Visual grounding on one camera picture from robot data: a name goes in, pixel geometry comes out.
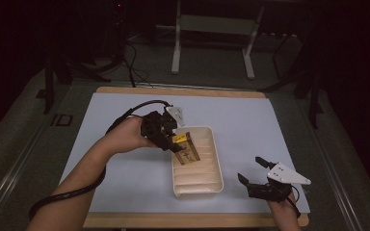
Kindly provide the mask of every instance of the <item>forearm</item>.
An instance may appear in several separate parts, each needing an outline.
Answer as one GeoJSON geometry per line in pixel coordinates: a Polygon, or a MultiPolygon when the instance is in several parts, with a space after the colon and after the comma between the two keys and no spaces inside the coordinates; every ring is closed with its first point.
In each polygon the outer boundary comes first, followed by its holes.
{"type": "Polygon", "coordinates": [[[296,212],[286,200],[281,202],[268,201],[273,219],[280,231],[302,230],[297,220],[296,212]]]}
{"type": "MultiPolygon", "coordinates": [[[[67,193],[92,184],[105,168],[111,155],[95,144],[52,194],[67,193]]],[[[90,209],[94,191],[43,206],[28,230],[81,230],[90,209]]]]}

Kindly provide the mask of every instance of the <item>yellow object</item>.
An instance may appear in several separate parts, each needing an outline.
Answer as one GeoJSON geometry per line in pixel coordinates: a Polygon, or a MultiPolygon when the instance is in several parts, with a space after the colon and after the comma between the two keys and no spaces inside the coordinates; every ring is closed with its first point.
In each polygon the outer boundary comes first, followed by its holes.
{"type": "Polygon", "coordinates": [[[192,142],[189,132],[172,137],[172,142],[182,147],[182,150],[174,153],[181,165],[200,161],[200,156],[192,142]]]}

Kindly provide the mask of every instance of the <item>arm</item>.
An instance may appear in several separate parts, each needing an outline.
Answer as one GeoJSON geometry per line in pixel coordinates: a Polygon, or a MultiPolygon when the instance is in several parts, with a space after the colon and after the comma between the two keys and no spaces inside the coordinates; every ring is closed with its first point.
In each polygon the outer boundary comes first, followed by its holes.
{"type": "MultiPolygon", "coordinates": [[[[66,193],[93,183],[107,162],[117,153],[154,146],[141,136],[142,119],[131,117],[98,140],[52,193],[66,193]]],[[[92,203],[94,191],[43,206],[27,230],[81,230],[92,203]]]]}
{"type": "MultiPolygon", "coordinates": [[[[291,201],[296,201],[293,192],[290,193],[289,197],[291,201]]],[[[267,204],[280,231],[302,230],[297,221],[296,211],[287,200],[281,202],[267,201],[267,204]]]]}

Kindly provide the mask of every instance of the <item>cord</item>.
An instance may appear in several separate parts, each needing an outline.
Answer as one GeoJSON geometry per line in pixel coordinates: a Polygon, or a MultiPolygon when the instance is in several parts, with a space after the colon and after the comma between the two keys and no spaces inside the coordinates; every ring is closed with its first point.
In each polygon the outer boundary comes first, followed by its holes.
{"type": "Polygon", "coordinates": [[[294,186],[291,186],[295,191],[296,191],[296,193],[297,193],[297,199],[296,199],[296,202],[297,201],[299,201],[299,199],[300,199],[300,193],[299,193],[299,190],[297,190],[297,188],[296,187],[294,187],[294,186]]]}
{"type": "Polygon", "coordinates": [[[302,215],[302,213],[300,213],[300,211],[297,208],[296,204],[293,201],[291,201],[291,199],[289,197],[287,197],[286,199],[291,204],[291,206],[293,206],[293,208],[294,208],[294,210],[296,212],[297,218],[299,218],[302,215]]]}
{"type": "Polygon", "coordinates": [[[128,67],[128,74],[129,74],[129,77],[130,77],[130,82],[131,82],[131,86],[133,88],[136,88],[136,85],[135,85],[135,82],[134,82],[134,77],[133,77],[133,71],[132,71],[132,67],[131,65],[128,64],[128,61],[127,59],[124,58],[124,62],[125,64],[127,65],[128,67]]]}
{"type": "Polygon", "coordinates": [[[92,183],[91,185],[84,187],[82,189],[79,189],[79,190],[47,196],[46,198],[36,202],[32,206],[32,208],[29,210],[29,219],[32,219],[35,216],[35,214],[38,212],[38,210],[47,204],[60,201],[60,200],[69,199],[69,198],[72,198],[72,197],[75,197],[75,196],[78,196],[84,193],[88,193],[94,190],[103,182],[105,176],[106,176],[106,167],[103,169],[100,176],[98,176],[97,180],[95,180],[95,182],[92,183]]]}
{"type": "Polygon", "coordinates": [[[138,76],[138,78],[140,78],[140,80],[139,80],[139,81],[136,81],[136,84],[146,83],[146,84],[148,84],[150,87],[154,88],[154,86],[152,86],[152,84],[151,84],[151,83],[149,83],[149,81],[147,80],[147,79],[148,79],[148,77],[149,77],[149,73],[148,73],[148,72],[146,72],[146,71],[144,71],[144,70],[141,70],[141,69],[134,68],[134,67],[132,67],[132,68],[131,68],[131,70],[132,70],[132,72],[133,72],[136,76],[138,76]],[[145,77],[141,76],[137,71],[138,71],[138,72],[142,72],[142,73],[144,73],[144,74],[145,74],[145,77]]]}
{"type": "MultiPolygon", "coordinates": [[[[129,116],[138,116],[138,115],[133,115],[132,114],[134,111],[142,108],[143,106],[146,106],[146,105],[149,105],[149,104],[155,104],[155,103],[164,104],[165,107],[170,106],[170,104],[167,101],[164,101],[164,100],[146,101],[145,103],[142,103],[142,104],[140,104],[140,105],[138,105],[138,106],[136,106],[132,109],[129,109],[125,114],[123,114],[122,116],[117,118],[114,121],[114,123],[110,126],[110,128],[107,130],[106,134],[109,133],[111,130],[113,130],[115,127],[119,126],[119,124],[122,123],[129,116]]],[[[32,219],[35,216],[36,212],[41,207],[43,207],[47,204],[50,204],[50,203],[53,203],[53,202],[56,202],[56,201],[60,201],[60,200],[69,199],[69,198],[72,198],[72,197],[75,197],[75,196],[78,196],[78,195],[81,195],[81,194],[84,194],[84,193],[88,193],[88,192],[94,190],[95,188],[97,188],[103,182],[105,176],[106,176],[106,167],[103,169],[103,171],[101,172],[101,174],[97,178],[97,180],[95,180],[94,183],[92,183],[91,185],[89,185],[87,187],[81,188],[79,190],[71,191],[71,192],[64,192],[64,193],[60,193],[60,194],[50,195],[50,196],[47,196],[44,199],[39,200],[29,210],[29,219],[32,219]]]]}
{"type": "Polygon", "coordinates": [[[135,85],[135,84],[133,84],[133,81],[134,81],[133,73],[134,73],[134,74],[136,74],[140,78],[140,81],[138,81],[137,84],[139,84],[141,82],[145,82],[150,87],[154,88],[154,86],[152,86],[149,83],[149,81],[147,80],[147,78],[149,77],[149,74],[146,71],[144,71],[144,70],[139,70],[139,69],[134,68],[134,62],[135,62],[135,59],[137,58],[137,49],[132,44],[130,44],[129,42],[127,42],[127,46],[131,47],[131,49],[133,49],[133,51],[134,51],[134,57],[133,57],[133,59],[131,61],[131,64],[129,64],[127,60],[124,60],[125,66],[127,66],[128,71],[129,71],[129,74],[130,74],[131,84],[132,85],[135,85]],[[143,78],[137,71],[144,72],[145,75],[146,75],[146,77],[143,78]]]}

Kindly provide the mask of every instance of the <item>table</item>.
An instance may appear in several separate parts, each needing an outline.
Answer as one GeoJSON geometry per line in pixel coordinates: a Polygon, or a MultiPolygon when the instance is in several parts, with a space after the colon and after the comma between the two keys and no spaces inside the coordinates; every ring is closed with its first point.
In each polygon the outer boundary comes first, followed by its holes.
{"type": "MultiPolygon", "coordinates": [[[[265,98],[260,92],[226,90],[173,90],[173,89],[126,89],[100,88],[101,93],[187,95],[229,98],[265,98]]],[[[302,214],[299,224],[308,224],[308,215],[302,214]]],[[[201,227],[264,227],[275,226],[270,213],[103,213],[89,212],[85,227],[122,228],[201,228],[201,227]]]]}
{"type": "Polygon", "coordinates": [[[254,79],[254,71],[251,65],[251,48],[257,35],[261,17],[264,13],[264,6],[259,8],[255,20],[221,18],[181,14],[181,1],[176,1],[176,25],[175,25],[175,48],[172,58],[172,74],[179,72],[179,63],[181,56],[180,35],[181,30],[228,33],[235,35],[249,35],[250,40],[247,46],[242,50],[246,73],[249,79],[254,79]]]}

